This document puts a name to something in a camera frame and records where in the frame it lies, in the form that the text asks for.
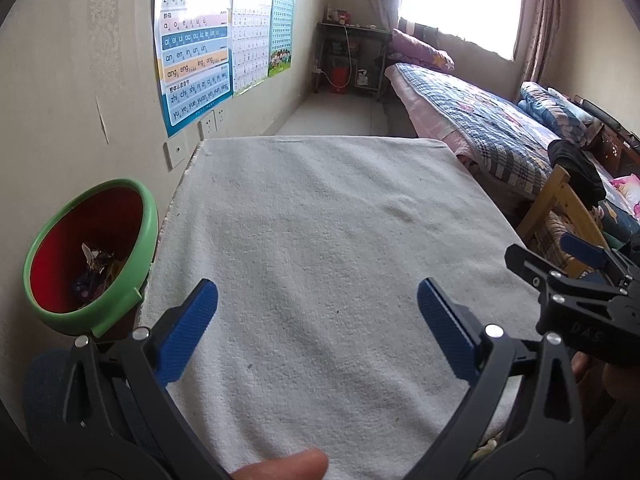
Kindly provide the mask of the person's right hand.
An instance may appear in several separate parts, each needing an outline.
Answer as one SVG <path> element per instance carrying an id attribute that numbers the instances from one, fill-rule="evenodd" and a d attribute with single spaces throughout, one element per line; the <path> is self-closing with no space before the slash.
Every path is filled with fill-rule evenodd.
<path id="1" fill-rule="evenodd" d="M 570 360 L 580 398 L 594 400 L 602 392 L 623 404 L 639 408 L 639 369 L 619 368 L 603 363 L 584 352 Z"/>

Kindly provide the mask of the person's left hand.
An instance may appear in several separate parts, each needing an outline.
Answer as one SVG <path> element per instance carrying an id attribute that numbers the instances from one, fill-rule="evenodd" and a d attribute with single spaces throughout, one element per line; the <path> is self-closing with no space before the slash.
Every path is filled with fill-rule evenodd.
<path id="1" fill-rule="evenodd" d="M 318 448 L 290 456 L 246 465 L 232 472 L 235 480 L 321 480 L 329 468 L 329 457 Z"/>

